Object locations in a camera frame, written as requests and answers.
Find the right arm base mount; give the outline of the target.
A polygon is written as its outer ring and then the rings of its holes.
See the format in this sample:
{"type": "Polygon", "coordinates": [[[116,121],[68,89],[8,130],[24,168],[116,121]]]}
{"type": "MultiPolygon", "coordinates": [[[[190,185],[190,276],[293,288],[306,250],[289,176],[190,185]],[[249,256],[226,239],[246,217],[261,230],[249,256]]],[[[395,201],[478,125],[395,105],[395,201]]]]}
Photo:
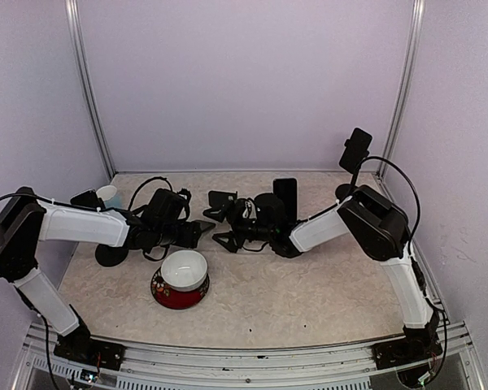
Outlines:
{"type": "Polygon", "coordinates": [[[420,362],[442,354],[437,325],[421,329],[403,328],[404,338],[376,343],[372,346],[378,370],[420,362]]]}

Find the silver-edged black smartphone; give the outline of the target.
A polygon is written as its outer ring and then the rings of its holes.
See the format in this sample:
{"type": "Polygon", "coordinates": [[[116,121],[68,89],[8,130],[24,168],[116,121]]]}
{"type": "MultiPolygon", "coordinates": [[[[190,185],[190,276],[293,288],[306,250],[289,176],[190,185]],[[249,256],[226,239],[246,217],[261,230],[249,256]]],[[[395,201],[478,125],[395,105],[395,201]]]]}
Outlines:
{"type": "Polygon", "coordinates": [[[70,204],[73,206],[83,206],[94,209],[101,206],[98,195],[93,189],[88,189],[83,193],[79,193],[76,196],[72,197],[70,200],[70,204]]]}

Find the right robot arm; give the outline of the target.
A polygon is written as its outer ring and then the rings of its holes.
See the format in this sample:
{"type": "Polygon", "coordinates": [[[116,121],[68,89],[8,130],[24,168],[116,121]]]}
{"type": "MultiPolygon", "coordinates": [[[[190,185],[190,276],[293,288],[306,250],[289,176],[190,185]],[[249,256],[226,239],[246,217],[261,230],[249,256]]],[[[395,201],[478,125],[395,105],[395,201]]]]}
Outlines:
{"type": "Polygon", "coordinates": [[[210,191],[203,215],[227,222],[231,229],[213,235],[230,253],[247,241],[262,241],[283,258],[296,258],[350,233],[363,252],[385,269],[403,313],[399,352],[415,361],[437,335],[438,312],[426,298],[426,284],[413,258],[406,214],[367,185],[342,184],[336,202],[321,212],[298,218],[298,182],[275,179],[270,193],[240,198],[236,193],[210,191]]]}

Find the blue-edged black smartphone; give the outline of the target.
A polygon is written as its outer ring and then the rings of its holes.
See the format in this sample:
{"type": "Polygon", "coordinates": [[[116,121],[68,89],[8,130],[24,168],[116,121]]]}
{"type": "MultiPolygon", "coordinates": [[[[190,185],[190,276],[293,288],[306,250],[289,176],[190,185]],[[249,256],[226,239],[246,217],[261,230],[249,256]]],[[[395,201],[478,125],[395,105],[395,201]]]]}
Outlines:
{"type": "Polygon", "coordinates": [[[286,218],[290,223],[298,219],[298,181],[295,178],[276,178],[273,193],[284,203],[286,218]]]}

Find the black pole phone stand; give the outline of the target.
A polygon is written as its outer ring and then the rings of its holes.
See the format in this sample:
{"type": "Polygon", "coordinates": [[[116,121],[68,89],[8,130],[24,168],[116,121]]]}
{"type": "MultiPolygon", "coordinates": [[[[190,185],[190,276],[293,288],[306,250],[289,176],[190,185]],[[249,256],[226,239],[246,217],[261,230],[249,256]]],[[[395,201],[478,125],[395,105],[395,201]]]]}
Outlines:
{"type": "MultiPolygon", "coordinates": [[[[99,199],[99,201],[101,202],[100,207],[102,209],[115,208],[115,207],[105,207],[102,200],[99,199]]],[[[128,253],[129,250],[126,248],[121,248],[121,247],[112,248],[106,245],[98,245],[94,255],[96,261],[102,267],[115,267],[121,264],[126,259],[128,253]]]]}
{"type": "Polygon", "coordinates": [[[355,174],[357,173],[358,170],[359,170],[359,165],[358,165],[357,169],[355,170],[355,173],[351,174],[351,178],[348,182],[346,182],[344,184],[340,184],[339,186],[337,186],[337,188],[335,190],[335,195],[339,201],[342,201],[346,197],[346,195],[350,192],[351,189],[356,188],[356,186],[354,184],[354,178],[355,178],[355,174]]]}

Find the round-base plate phone stand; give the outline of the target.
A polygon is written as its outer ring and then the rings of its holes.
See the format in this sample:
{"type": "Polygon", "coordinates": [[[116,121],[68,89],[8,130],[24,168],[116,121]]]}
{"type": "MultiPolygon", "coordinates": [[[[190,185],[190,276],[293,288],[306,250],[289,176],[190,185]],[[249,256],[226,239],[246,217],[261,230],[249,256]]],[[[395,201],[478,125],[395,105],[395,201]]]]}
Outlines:
{"type": "Polygon", "coordinates": [[[227,210],[237,200],[237,192],[211,190],[208,192],[208,204],[211,210],[227,210]]]}

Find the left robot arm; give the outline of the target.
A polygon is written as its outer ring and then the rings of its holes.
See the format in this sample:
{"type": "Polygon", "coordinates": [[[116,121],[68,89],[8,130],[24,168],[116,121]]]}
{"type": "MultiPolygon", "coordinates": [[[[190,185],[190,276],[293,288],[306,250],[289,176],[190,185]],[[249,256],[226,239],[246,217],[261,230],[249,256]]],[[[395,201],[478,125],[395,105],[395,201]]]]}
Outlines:
{"type": "Polygon", "coordinates": [[[66,203],[18,188],[0,197],[0,278],[12,284],[38,315],[66,338],[67,350],[83,362],[98,352],[80,315],[41,269],[38,246],[45,242],[96,245],[104,267],[122,263],[132,251],[148,256],[155,248],[195,249],[214,223],[190,217],[190,192],[158,189],[139,207],[66,203]]]}

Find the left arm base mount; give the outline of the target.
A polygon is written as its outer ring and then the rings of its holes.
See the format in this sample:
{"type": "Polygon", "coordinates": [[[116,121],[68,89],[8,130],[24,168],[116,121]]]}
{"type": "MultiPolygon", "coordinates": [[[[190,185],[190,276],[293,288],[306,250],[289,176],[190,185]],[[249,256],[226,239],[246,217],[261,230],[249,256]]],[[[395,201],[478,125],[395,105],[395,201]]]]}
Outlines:
{"type": "Polygon", "coordinates": [[[118,371],[124,357],[122,344],[94,339],[87,326],[80,323],[66,336],[58,335],[54,355],[72,362],[118,371]]]}

